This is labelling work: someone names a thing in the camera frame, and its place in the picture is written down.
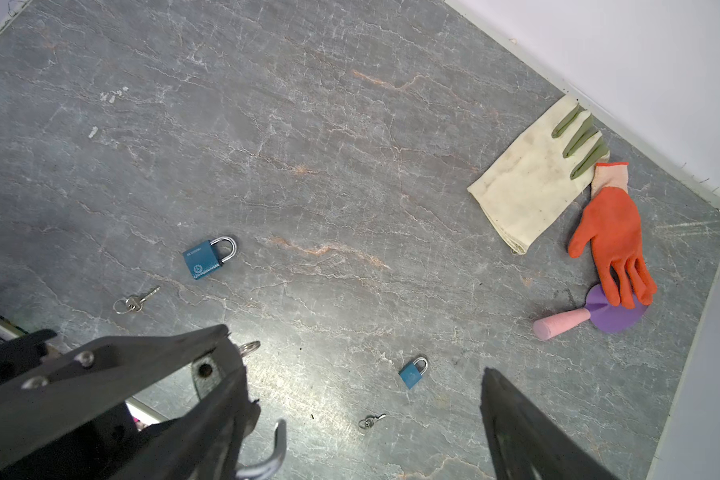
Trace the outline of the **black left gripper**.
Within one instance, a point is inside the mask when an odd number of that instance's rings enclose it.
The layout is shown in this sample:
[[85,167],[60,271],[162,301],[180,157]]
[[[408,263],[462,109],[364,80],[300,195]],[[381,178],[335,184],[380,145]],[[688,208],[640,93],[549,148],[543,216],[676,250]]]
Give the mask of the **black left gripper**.
[[[229,476],[227,334],[108,336],[60,356],[50,329],[0,344],[0,479]],[[183,367],[198,404],[139,428],[127,400]]]

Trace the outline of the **dark grey padlock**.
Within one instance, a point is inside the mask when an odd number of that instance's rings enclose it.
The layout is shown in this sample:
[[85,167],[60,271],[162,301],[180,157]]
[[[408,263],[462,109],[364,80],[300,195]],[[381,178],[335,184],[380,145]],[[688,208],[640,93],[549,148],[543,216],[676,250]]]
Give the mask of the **dark grey padlock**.
[[250,465],[239,462],[242,442],[253,433],[261,414],[259,402],[249,397],[243,357],[259,345],[254,342],[238,347],[225,339],[191,364],[201,403],[208,396],[225,395],[221,417],[212,422],[219,432],[193,473],[195,479],[271,479],[284,463],[287,424],[283,419],[275,424],[273,451],[268,458]]

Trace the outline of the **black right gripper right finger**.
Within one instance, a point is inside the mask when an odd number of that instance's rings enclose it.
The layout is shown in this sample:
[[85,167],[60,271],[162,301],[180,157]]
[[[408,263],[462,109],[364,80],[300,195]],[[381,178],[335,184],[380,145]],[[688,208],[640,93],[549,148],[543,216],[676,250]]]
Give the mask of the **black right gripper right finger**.
[[613,479],[499,370],[484,370],[483,424],[498,479]]

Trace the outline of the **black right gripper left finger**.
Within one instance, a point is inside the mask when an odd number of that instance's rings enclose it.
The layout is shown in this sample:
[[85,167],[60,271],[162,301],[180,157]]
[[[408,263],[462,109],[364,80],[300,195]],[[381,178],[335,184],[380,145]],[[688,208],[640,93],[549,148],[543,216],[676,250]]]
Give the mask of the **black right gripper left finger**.
[[135,450],[114,479],[187,479],[232,429],[247,400],[247,371],[227,375],[183,417],[151,425],[136,436]]

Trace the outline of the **tiny silver key with ring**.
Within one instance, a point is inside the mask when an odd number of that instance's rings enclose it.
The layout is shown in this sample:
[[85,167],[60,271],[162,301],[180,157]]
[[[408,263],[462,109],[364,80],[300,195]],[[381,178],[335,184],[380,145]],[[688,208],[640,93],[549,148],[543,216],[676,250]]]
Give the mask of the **tiny silver key with ring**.
[[369,430],[373,428],[378,422],[385,419],[387,417],[386,413],[381,413],[377,415],[368,415],[364,418],[362,418],[358,422],[358,428],[360,430]]

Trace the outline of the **small blue padlock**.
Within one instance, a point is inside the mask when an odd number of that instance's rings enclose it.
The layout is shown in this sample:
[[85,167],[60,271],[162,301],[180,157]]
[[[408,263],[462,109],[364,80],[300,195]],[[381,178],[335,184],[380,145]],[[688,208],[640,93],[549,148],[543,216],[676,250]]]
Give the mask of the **small blue padlock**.
[[419,356],[403,366],[398,375],[406,388],[412,389],[422,380],[428,368],[429,360]]

